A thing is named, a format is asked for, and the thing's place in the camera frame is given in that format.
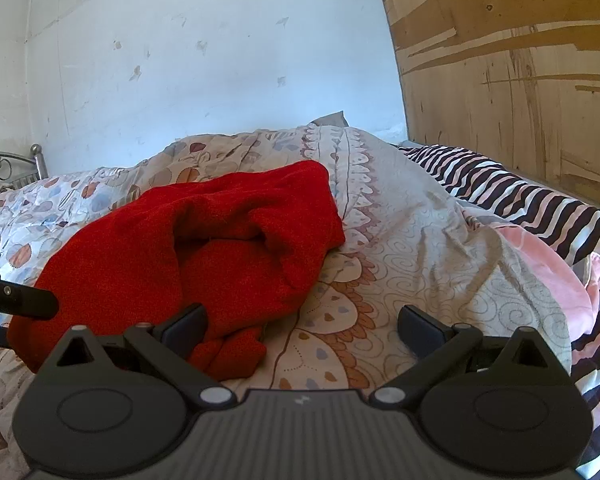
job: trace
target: striped blanket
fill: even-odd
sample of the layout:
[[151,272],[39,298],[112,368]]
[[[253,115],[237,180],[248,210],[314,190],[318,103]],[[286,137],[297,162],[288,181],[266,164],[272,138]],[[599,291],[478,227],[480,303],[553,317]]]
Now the striped blanket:
[[[600,254],[600,209],[510,173],[464,148],[400,148],[457,198],[467,200],[537,235],[569,264]],[[581,465],[600,480],[600,311],[590,335],[572,343],[571,376],[591,409],[593,436]]]

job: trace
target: red fleece garment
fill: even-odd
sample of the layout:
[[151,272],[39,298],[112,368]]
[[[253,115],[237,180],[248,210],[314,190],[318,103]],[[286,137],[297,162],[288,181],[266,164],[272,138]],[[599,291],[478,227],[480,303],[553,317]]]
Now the red fleece garment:
[[189,361],[216,380],[253,374],[262,326],[297,311],[342,221],[317,162],[148,190],[78,231],[36,283],[60,303],[50,321],[14,316],[8,341],[37,371],[64,332],[159,324],[202,303],[208,330]]

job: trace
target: black robotic device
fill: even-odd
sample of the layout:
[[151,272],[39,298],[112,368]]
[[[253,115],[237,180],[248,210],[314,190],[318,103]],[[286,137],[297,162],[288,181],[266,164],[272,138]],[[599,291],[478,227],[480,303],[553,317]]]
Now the black robotic device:
[[[52,293],[0,280],[0,312],[57,310]],[[26,478],[579,478],[592,418],[535,329],[489,337],[409,305],[397,329],[418,363],[368,399],[249,390],[238,401],[184,360],[206,331],[199,304],[123,335],[74,326],[14,414]]]

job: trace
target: ribbed plastic panel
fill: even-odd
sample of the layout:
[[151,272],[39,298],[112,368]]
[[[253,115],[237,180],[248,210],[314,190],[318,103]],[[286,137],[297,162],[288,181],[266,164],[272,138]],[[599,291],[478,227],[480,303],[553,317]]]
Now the ribbed plastic panel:
[[[33,473],[30,480],[55,476]],[[376,410],[353,390],[251,391],[207,412],[181,446],[125,480],[486,480],[433,452],[409,417]],[[575,472],[544,477],[577,480]]]

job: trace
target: white logo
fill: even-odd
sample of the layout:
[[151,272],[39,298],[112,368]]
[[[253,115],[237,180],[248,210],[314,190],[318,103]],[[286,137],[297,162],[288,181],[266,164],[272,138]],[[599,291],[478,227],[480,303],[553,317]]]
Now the white logo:
[[296,404],[300,404],[302,406],[302,405],[304,405],[305,402],[311,402],[311,397],[307,397],[306,395],[303,395],[302,397],[298,397],[297,399],[295,399],[294,402]]

